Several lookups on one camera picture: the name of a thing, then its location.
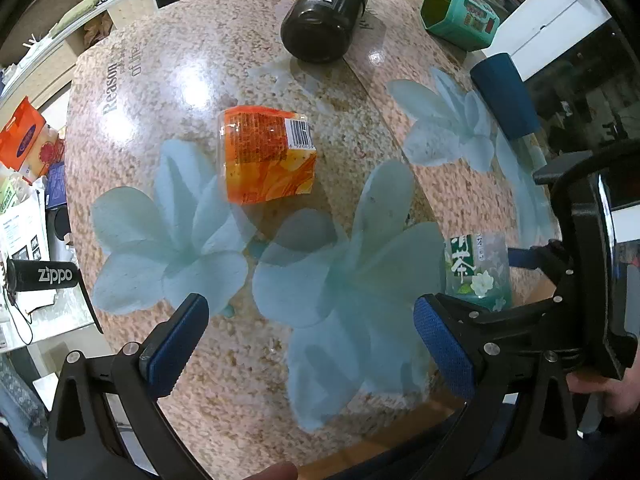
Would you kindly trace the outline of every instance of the cable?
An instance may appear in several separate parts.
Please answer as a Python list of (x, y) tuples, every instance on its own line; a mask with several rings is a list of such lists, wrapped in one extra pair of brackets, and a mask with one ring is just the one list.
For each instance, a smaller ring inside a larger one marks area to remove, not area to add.
[[(4, 295), (4, 299), (6, 301), (7, 304), (7, 310), (9, 312), (9, 316), (11, 316), (11, 321), (14, 322), (14, 326), (15, 326), (15, 331), (18, 333), (18, 337), (20, 338), (20, 340), (25, 344), (25, 346), (29, 346), (31, 343), (33, 343), (33, 329), (31, 328), (31, 324), (33, 323), (33, 317), (31, 316), (31, 314), (29, 314), (29, 318), (31, 320), (28, 320), (26, 318), (26, 316), (22, 313), (22, 311), (18, 308), (18, 306), (15, 304), (15, 302), (11, 301), (9, 299), (9, 296), (7, 294), (6, 289), (3, 287), (2, 288), (2, 294)], [(29, 328), (29, 332), (31, 333), (31, 339), (29, 339), (29, 342), (27, 343), (23, 338), (22, 338), (22, 334), (20, 333), (20, 329), (18, 329), (18, 325), (15, 322), (15, 318), (14, 318), (14, 313), (12, 312), (10, 306), (15, 307), (15, 309), (18, 311), (18, 313), (20, 313), (20, 315), (22, 316), (22, 319), (24, 320), (24, 322), (27, 324), (27, 327)]]

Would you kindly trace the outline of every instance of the orange box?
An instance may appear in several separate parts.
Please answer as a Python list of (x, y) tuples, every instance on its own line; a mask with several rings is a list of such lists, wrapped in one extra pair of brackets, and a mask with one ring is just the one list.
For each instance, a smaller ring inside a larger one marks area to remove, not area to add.
[(255, 204), (311, 192), (316, 148), (305, 116), (236, 106), (222, 112), (219, 121), (230, 202)]
[(25, 97), (0, 132), (0, 162), (19, 171), (44, 124), (42, 115)]

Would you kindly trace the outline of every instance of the blue cup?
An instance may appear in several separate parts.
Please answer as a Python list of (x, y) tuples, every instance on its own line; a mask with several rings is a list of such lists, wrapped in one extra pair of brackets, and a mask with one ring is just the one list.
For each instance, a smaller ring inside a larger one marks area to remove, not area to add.
[(519, 139), (540, 129), (529, 92), (509, 54), (482, 60), (470, 74), (507, 139)]

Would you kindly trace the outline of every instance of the black thermos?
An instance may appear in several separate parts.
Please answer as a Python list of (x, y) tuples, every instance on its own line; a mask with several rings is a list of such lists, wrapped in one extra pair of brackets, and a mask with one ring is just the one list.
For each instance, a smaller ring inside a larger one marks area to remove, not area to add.
[(9, 292), (71, 288), (78, 284), (79, 272), (71, 262), (9, 258), (6, 261), (6, 288)]
[(367, 0), (296, 0), (280, 27), (284, 47), (310, 63), (327, 63), (348, 50)]

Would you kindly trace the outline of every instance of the product packaging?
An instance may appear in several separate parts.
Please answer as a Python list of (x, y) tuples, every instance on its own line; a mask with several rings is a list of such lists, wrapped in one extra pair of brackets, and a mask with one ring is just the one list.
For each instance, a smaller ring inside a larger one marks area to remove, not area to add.
[(25, 97), (0, 132), (0, 162), (31, 184), (62, 158), (63, 151), (58, 132)]
[(492, 311), (512, 306), (509, 256), (503, 234), (446, 238), (445, 263), (449, 296)]
[(218, 171), (230, 202), (255, 204), (310, 193), (316, 148), (305, 116), (236, 106), (218, 117)]
[(44, 124), (44, 118), (25, 97), (0, 132), (0, 162), (19, 171)]
[(52, 164), (47, 174), (47, 188), (45, 191), (45, 209), (53, 209), (66, 204), (65, 163)]
[(23, 202), (30, 194), (30, 186), (17, 171), (0, 162), (0, 214)]

